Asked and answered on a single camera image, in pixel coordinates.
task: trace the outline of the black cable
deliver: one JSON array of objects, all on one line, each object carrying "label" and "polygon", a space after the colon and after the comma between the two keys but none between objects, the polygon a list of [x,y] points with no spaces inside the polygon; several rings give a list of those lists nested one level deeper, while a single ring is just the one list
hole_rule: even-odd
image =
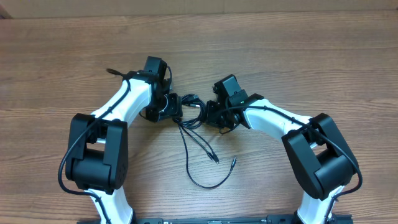
[{"label": "black cable", "polygon": [[329,206],[328,206],[328,210],[326,211],[326,214],[325,214],[325,222],[324,222],[324,224],[326,224],[328,222],[328,216],[329,216],[329,213],[331,212],[331,209],[333,208],[334,202],[338,201],[337,198],[342,196],[342,195],[353,193],[353,192],[355,192],[355,191],[357,191],[357,190],[359,190],[361,188],[362,183],[363,183],[363,177],[362,177],[362,173],[361,173],[359,167],[347,155],[347,153],[345,153],[345,151],[343,151],[338,145],[336,145],[334,142],[332,142],[330,139],[328,139],[322,133],[320,133],[319,131],[317,131],[316,129],[311,127],[310,125],[305,124],[305,123],[303,123],[301,121],[298,121],[295,118],[292,118],[292,117],[284,114],[283,112],[281,112],[281,111],[279,111],[277,109],[269,108],[267,106],[234,106],[234,107],[230,107],[230,108],[225,109],[225,110],[221,110],[219,113],[221,115],[221,113],[223,113],[225,111],[230,111],[230,110],[234,110],[234,109],[246,109],[246,108],[272,111],[272,112],[274,112],[274,113],[276,113],[276,114],[278,114],[278,115],[280,115],[280,116],[282,116],[282,117],[284,117],[284,118],[286,118],[288,120],[291,120],[291,122],[293,122],[293,123],[296,123],[296,124],[299,124],[301,126],[304,126],[304,127],[308,128],[308,130],[310,130],[317,137],[319,137],[320,139],[324,140],[326,143],[331,144],[335,149],[337,149],[340,153],[342,153],[342,155],[344,155],[345,158],[349,161],[349,163],[354,167],[354,170],[355,170],[355,172],[358,175],[358,184],[355,187],[353,187],[352,189],[346,190],[344,192],[340,192],[340,193],[338,193],[338,194],[336,194],[336,195],[331,197],[331,200],[330,200],[330,203],[329,203]]},{"label": "black cable", "polygon": [[216,187],[219,187],[219,186],[220,186],[221,184],[223,184],[223,183],[226,181],[226,179],[228,179],[228,177],[231,175],[232,170],[234,169],[235,164],[236,164],[236,157],[235,157],[234,160],[232,161],[231,168],[230,168],[230,170],[229,170],[228,175],[227,175],[220,183],[218,183],[218,184],[216,184],[216,185],[214,185],[214,186],[211,186],[211,187],[207,187],[207,186],[203,186],[203,185],[198,184],[196,181],[194,181],[194,179],[192,178],[191,174],[189,173],[189,168],[188,168],[188,148],[187,148],[187,143],[185,142],[185,138],[184,138],[184,135],[183,135],[183,133],[182,133],[181,127],[182,127],[181,125],[178,126],[178,128],[179,128],[179,130],[180,130],[180,133],[181,133],[182,141],[184,142],[185,153],[186,153],[186,155],[187,155],[187,163],[185,164],[185,168],[187,169],[187,174],[188,174],[188,176],[189,176],[189,179],[191,179],[191,181],[192,181],[194,184],[196,184],[197,186],[199,186],[199,187],[201,187],[201,188],[204,188],[204,189],[214,189],[214,188],[216,188]]},{"label": "black cable", "polygon": [[[124,77],[124,75],[116,70],[107,68],[106,69],[107,72],[113,74],[113,75],[120,75],[122,77]],[[108,115],[110,112],[112,112],[113,109],[115,109],[115,107],[117,107],[117,105],[122,102],[122,100],[127,96],[127,94],[129,93],[129,91],[131,91],[131,86],[130,86],[130,81],[127,81],[127,88],[126,91],[123,93],[123,95],[112,105],[110,106],[103,114],[101,114],[101,116],[97,117],[91,124],[89,124],[87,126],[87,128],[78,136],[78,138],[76,139],[76,141],[70,146],[70,148],[67,150],[67,152],[65,153],[65,155],[62,158],[62,161],[60,163],[60,167],[58,168],[58,183],[61,187],[61,189],[63,191],[65,191],[66,193],[69,194],[73,194],[73,195],[88,195],[91,196],[93,198],[96,199],[96,202],[99,203],[99,206],[101,207],[102,213],[105,217],[106,223],[107,224],[111,224],[111,220],[108,217],[108,214],[106,213],[104,204],[101,200],[101,197],[99,197],[98,195],[96,195],[95,193],[91,193],[91,192],[79,192],[79,191],[75,191],[75,190],[70,190],[68,189],[62,181],[62,169],[68,159],[68,156],[70,155],[70,153],[72,152],[73,148],[77,145],[77,142],[101,119],[103,119],[106,115]]]},{"label": "black cable", "polygon": [[218,130],[218,132],[220,133],[220,134],[226,134],[226,133],[230,133],[231,131],[233,131],[233,130],[235,130],[235,128],[237,128],[239,126],[239,123],[238,124],[235,124],[235,126],[233,126],[233,128],[231,128],[231,129],[229,129],[228,131],[226,131],[226,132],[221,132],[221,128]]},{"label": "black cable", "polygon": [[141,111],[138,112],[138,114],[139,114],[139,116],[140,116],[141,118],[147,119],[146,117],[144,117],[144,116],[142,115]]},{"label": "black cable", "polygon": [[[194,131],[194,129],[199,128],[201,126],[201,124],[202,124],[202,120],[203,120],[203,117],[204,117],[205,112],[206,112],[206,104],[205,104],[205,102],[203,102],[201,99],[199,99],[199,97],[197,95],[194,95],[194,94],[187,94],[185,96],[182,96],[181,97],[181,102],[182,102],[183,105],[194,106],[194,107],[199,106],[199,108],[200,108],[199,115],[196,118],[189,119],[187,121],[181,121],[180,119],[177,119],[177,118],[173,119],[173,121],[175,123],[177,123],[177,125],[178,125],[178,128],[180,130],[180,134],[181,134],[181,137],[182,137],[182,141],[183,141],[184,146],[185,146],[185,153],[186,153],[186,157],[187,157],[187,163],[186,163],[187,174],[188,174],[189,178],[191,179],[191,181],[194,184],[196,184],[197,186],[201,187],[201,188],[214,189],[216,187],[219,187],[231,175],[232,170],[233,170],[233,168],[234,168],[234,166],[236,164],[236,158],[234,158],[234,160],[232,161],[231,168],[229,170],[229,174],[220,183],[218,183],[218,184],[216,184],[214,186],[207,187],[207,186],[200,185],[196,181],[194,181],[194,179],[192,178],[191,174],[189,173],[189,168],[188,168],[188,147],[187,147],[187,143],[185,142],[183,131],[187,135],[189,135],[206,152],[207,156],[212,161],[215,161],[218,164],[219,163],[219,159],[218,159],[217,155],[215,154],[213,148],[210,146],[210,144],[204,138],[202,138],[198,133],[196,133]],[[211,152],[209,152],[206,149],[206,147],[202,143],[200,143],[194,136],[192,136],[192,134],[190,134],[188,131],[190,131],[194,135],[198,136],[198,138],[200,138],[210,148]]]},{"label": "black cable", "polygon": [[170,85],[169,85],[169,88],[170,88],[171,85],[172,85],[172,69],[170,68],[170,66],[167,66],[167,69],[168,69],[169,72],[170,72]]}]

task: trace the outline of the black joint cover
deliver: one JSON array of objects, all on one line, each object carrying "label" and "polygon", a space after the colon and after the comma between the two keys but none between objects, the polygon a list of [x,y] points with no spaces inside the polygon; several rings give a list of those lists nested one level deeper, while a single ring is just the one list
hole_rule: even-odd
[{"label": "black joint cover", "polygon": [[166,74],[167,63],[161,58],[148,56],[144,71],[158,75],[158,81],[162,82]]},{"label": "black joint cover", "polygon": [[[337,125],[328,115],[322,113],[314,117],[310,125],[336,143],[358,165]],[[305,127],[290,131],[282,136],[282,142],[300,186],[309,196],[324,200],[338,186],[347,185],[355,171],[349,160],[329,144],[316,156],[310,145],[320,141],[309,132]]]},{"label": "black joint cover", "polygon": [[[94,117],[77,114],[70,126],[70,147],[86,127],[94,121]],[[104,190],[112,194],[114,189],[119,189],[126,179],[128,168],[128,141],[127,122],[115,119],[113,121],[101,120],[89,133],[75,146],[65,168],[68,180],[75,181],[79,189],[88,188]],[[105,150],[98,151],[87,148],[91,137],[105,138]]]}]

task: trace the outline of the black bracket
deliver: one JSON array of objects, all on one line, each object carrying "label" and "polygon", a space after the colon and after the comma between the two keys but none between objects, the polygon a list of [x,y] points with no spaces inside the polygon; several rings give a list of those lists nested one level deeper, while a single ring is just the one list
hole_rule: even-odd
[{"label": "black bracket", "polygon": [[[358,166],[354,154],[348,147],[337,125],[328,115],[321,113],[310,120],[310,125],[338,145]],[[306,127],[293,130],[282,136],[287,156],[298,183],[309,196],[324,200],[338,186],[347,185],[355,170],[339,150],[326,144],[326,149],[317,156],[310,145],[323,145]]]},{"label": "black bracket", "polygon": [[217,101],[207,101],[206,104],[206,123],[217,128],[233,128],[234,124],[242,124],[250,128],[244,119],[244,109],[231,111],[221,111],[233,106],[247,106],[257,100],[264,99],[263,96],[253,94],[248,96],[245,90],[242,90],[234,75],[228,75],[224,79],[216,82],[213,92],[217,95]]},{"label": "black bracket", "polygon": [[143,70],[130,71],[127,78],[145,81],[152,85],[152,98],[145,108],[146,119],[158,122],[166,118],[182,117],[181,97],[176,93],[170,93],[171,78],[165,79],[167,63],[161,58],[147,58]]}]

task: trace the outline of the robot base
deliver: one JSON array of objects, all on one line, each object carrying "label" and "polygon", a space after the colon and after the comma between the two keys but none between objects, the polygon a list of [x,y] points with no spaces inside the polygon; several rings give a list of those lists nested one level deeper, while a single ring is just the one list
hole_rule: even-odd
[{"label": "robot base", "polygon": [[[268,215],[263,218],[188,218],[164,220],[162,218],[138,218],[131,224],[302,224],[295,212],[294,215]],[[101,221],[78,222],[77,224],[100,224]],[[332,215],[328,224],[353,224],[351,215]]]}]

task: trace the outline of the wood grain surface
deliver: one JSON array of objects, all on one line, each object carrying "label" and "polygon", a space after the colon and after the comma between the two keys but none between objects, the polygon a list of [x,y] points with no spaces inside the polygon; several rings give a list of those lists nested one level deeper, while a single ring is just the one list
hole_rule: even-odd
[{"label": "wood grain surface", "polygon": [[[334,212],[356,223],[397,223],[397,11],[1,20],[0,223],[98,218],[88,197],[57,183],[70,121],[119,89],[120,77],[105,68],[142,69],[148,55],[171,66],[179,95],[214,100],[214,82],[233,73],[249,95],[298,114],[329,114],[364,176],[363,188],[341,197]],[[184,108],[185,117],[197,112]],[[281,143],[243,127],[198,132],[220,158],[214,164],[188,141],[199,183],[218,183],[238,158],[218,189],[187,177],[175,123],[133,122],[124,189],[138,217],[261,217],[298,208],[302,189]]]},{"label": "wood grain surface", "polygon": [[0,0],[8,18],[396,10],[398,0]]}]

